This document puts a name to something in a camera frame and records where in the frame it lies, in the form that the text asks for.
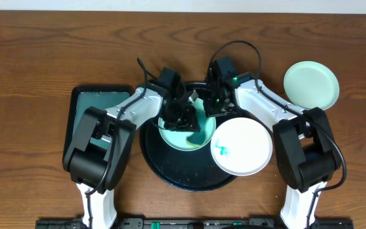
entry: mint green plate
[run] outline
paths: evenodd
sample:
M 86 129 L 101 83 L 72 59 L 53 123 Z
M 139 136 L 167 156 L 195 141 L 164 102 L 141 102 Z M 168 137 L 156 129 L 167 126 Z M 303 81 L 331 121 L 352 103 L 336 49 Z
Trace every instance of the mint green plate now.
M 294 104 L 307 109 L 328 109 L 337 101 L 340 93 L 334 73 L 323 64 L 313 61 L 299 62 L 290 67 L 283 86 Z

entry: black cable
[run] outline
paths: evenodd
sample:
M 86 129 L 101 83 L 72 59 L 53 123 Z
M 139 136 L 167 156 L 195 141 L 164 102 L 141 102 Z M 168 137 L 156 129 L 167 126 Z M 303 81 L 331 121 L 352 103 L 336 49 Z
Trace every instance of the black cable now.
M 168 129 L 164 128 L 164 127 L 160 127 L 160 126 L 159 126 L 158 124 L 156 124 L 153 120 L 154 120 L 154 118 L 151 118 L 151 123 L 152 123 L 152 125 L 154 125 L 155 127 L 160 128 L 160 129 L 162 129 L 162 130 L 168 130 Z
M 157 77 L 155 77 L 152 73 L 150 73 L 148 70 L 145 69 L 145 66 L 143 65 L 143 62 L 141 63 L 138 60 L 138 64 L 139 66 L 142 68 L 142 70 L 144 70 L 150 77 L 152 77 L 154 80 L 157 80 Z
M 121 118 L 121 115 L 123 115 L 123 113 L 126 111 L 126 109 L 128 107 L 130 107 L 132 104 L 134 104 L 135 102 L 137 102 L 139 99 L 143 98 L 145 96 L 146 93 L 146 88 L 147 88 L 147 75 L 148 75 L 148 71 L 146 71 L 145 65 L 142 61 L 141 58 L 137 58 L 138 60 L 138 64 L 139 66 L 142 68 L 142 70 L 144 71 L 144 76 L 145 76 L 145 87 L 144 90 L 142 91 L 142 93 L 136 97 L 134 100 L 132 100 L 131 102 L 129 102 L 128 104 L 125 104 L 122 108 L 119 109 L 117 118 L 115 120 L 115 125 L 114 125 L 114 134 L 111 140 L 111 148 L 110 148 L 110 152 L 109 152 L 109 157 L 108 157 L 108 163 L 107 163 L 107 167 L 104 170 L 104 173 L 101 177 L 100 182 L 98 183 L 98 185 L 96 185 L 95 188 L 93 188 L 91 191 L 86 191 L 86 197 L 87 197 L 87 208 L 88 208 L 88 214 L 89 214 L 89 228 L 93 229 L 93 216 L 92 216 L 92 210 L 91 210 L 91 198 L 90 196 L 93 195 L 98 188 L 104 184 L 105 180 L 107 179 L 107 175 L 109 172 L 109 169 L 111 168 L 111 162 L 112 162 L 112 158 L 114 156 L 114 149 L 115 149 L 115 142 L 116 142 L 116 137 L 117 137 L 117 133 L 118 133 L 118 120 Z
M 214 55 L 212 56 L 211 60 L 210 60 L 210 63 L 208 64 L 208 69 L 207 69 L 207 77 L 210 73 L 210 70 L 211 70 L 211 65 L 212 65 L 212 62 L 215 58 L 215 56 L 225 47 L 227 47 L 228 45 L 231 45 L 233 43 L 243 43 L 243 44 L 246 44 L 248 46 L 251 46 L 255 52 L 257 53 L 258 55 L 258 59 L 259 59 L 259 64 L 258 64 L 258 70 L 257 70 L 257 74 L 256 74 L 256 77 L 255 77 L 255 85 L 257 87 L 257 91 L 260 92 L 263 96 L 265 96 L 266 98 L 268 98 L 270 101 L 274 102 L 276 105 L 280 106 L 284 111 L 288 111 L 290 113 L 292 113 L 293 115 L 296 115 L 297 117 L 299 118 L 302 118 L 305 122 L 309 123 L 311 127 L 315 127 L 316 129 L 318 129 L 318 131 L 320 131 L 327 140 L 329 140 L 329 142 L 331 143 L 331 145 L 333 146 L 333 149 L 337 152 L 337 154 L 340 156 L 341 158 L 341 165 L 342 165 L 342 177 L 341 177 L 341 180 L 335 184 L 335 185 L 332 185 L 332 186 L 329 186 L 329 187 L 324 187 L 324 188 L 318 188 L 317 190 L 315 190 L 313 192 L 313 198 L 311 200 L 311 203 L 310 203 L 310 207 L 309 207 L 309 212 L 308 212 L 308 215 L 307 215 L 307 223 L 306 223 L 306 229 L 309 229 L 310 228 L 310 225 L 309 225 L 309 221 L 310 221 L 310 215 L 313 211 L 313 207 L 314 207 L 314 203 L 315 203 L 315 200 L 316 198 L 318 197 L 318 193 L 321 192 L 321 191 L 328 191 L 328 190 L 333 190 L 333 189 L 336 189 L 338 187 L 340 187 L 346 180 L 347 178 L 347 166 L 346 166 L 346 161 L 344 159 L 344 155 L 342 155 L 341 153 L 341 150 L 340 148 L 338 147 L 338 145 L 334 142 L 334 140 L 328 135 L 328 133 L 324 130 L 324 128 L 319 125 L 318 123 L 315 123 L 313 120 L 310 120 L 309 118 L 306 118 L 305 116 L 299 114 L 298 112 L 296 111 L 293 111 L 292 109 L 290 109 L 287 105 L 283 105 L 282 103 L 276 101 L 274 98 L 272 98 L 271 96 L 269 96 L 263 89 L 262 87 L 259 86 L 259 83 L 258 83 L 258 80 L 259 80 L 259 74 L 261 73 L 261 69 L 262 69 L 262 57 L 261 57 L 261 53 L 259 53 L 259 50 L 251 43 L 247 42 L 247 41 L 230 41 L 224 45 L 222 45 L 215 53 Z

